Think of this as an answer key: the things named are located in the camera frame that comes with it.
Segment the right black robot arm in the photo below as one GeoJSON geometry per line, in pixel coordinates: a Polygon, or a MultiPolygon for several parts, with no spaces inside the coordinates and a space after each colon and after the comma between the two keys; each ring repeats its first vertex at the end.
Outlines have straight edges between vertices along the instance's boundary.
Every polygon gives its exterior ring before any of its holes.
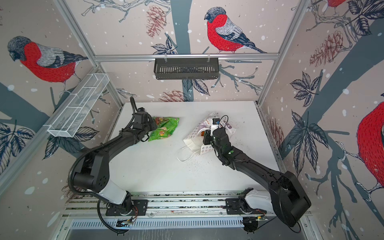
{"type": "Polygon", "coordinates": [[[232,146],[225,128],[204,131],[204,144],[210,144],[222,165],[241,172],[269,191],[273,212],[288,227],[294,227],[312,203],[292,172],[270,169],[232,146]]]}

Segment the large green chip bag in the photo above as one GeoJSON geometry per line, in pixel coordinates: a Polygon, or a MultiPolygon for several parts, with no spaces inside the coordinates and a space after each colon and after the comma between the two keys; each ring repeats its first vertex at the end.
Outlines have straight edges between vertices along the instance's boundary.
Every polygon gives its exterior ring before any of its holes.
{"type": "Polygon", "coordinates": [[[151,132],[149,142],[170,137],[179,125],[179,118],[153,117],[157,128],[151,132]]]}

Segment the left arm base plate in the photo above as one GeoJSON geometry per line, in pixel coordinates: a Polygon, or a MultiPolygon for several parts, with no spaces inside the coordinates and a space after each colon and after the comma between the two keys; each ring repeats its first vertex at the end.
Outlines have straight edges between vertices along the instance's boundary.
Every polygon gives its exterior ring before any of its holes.
{"type": "Polygon", "coordinates": [[[148,203],[148,200],[127,200],[121,205],[107,204],[106,216],[145,216],[148,203]]]}

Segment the printed white paper bag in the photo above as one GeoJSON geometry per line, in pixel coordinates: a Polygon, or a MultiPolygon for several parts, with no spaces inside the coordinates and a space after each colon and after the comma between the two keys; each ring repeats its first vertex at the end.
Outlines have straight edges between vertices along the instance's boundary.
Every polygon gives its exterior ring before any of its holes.
{"type": "Polygon", "coordinates": [[[225,128],[229,138],[235,134],[236,129],[229,122],[227,115],[220,116],[219,113],[212,112],[183,139],[185,146],[177,153],[179,162],[186,162],[194,156],[200,156],[213,151],[212,131],[225,128]]]}

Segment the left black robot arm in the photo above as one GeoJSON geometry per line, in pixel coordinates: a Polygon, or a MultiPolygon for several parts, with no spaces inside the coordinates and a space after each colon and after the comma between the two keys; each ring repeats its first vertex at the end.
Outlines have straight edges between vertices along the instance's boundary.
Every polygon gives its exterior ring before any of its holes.
{"type": "Polygon", "coordinates": [[[107,204],[130,212],[133,208],[131,195],[110,179],[110,161],[125,149],[149,140],[149,133],[157,126],[144,108],[138,108],[130,97],[132,118],[119,134],[104,144],[86,149],[71,166],[68,187],[79,196],[92,196],[107,204]]]}

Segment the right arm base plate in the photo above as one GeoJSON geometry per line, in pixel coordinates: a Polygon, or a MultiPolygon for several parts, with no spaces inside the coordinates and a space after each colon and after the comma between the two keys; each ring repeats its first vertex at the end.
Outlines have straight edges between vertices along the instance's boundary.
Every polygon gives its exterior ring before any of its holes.
{"type": "Polygon", "coordinates": [[[248,204],[241,199],[225,199],[224,209],[228,215],[265,215],[267,211],[261,209],[251,209],[248,204]]]}

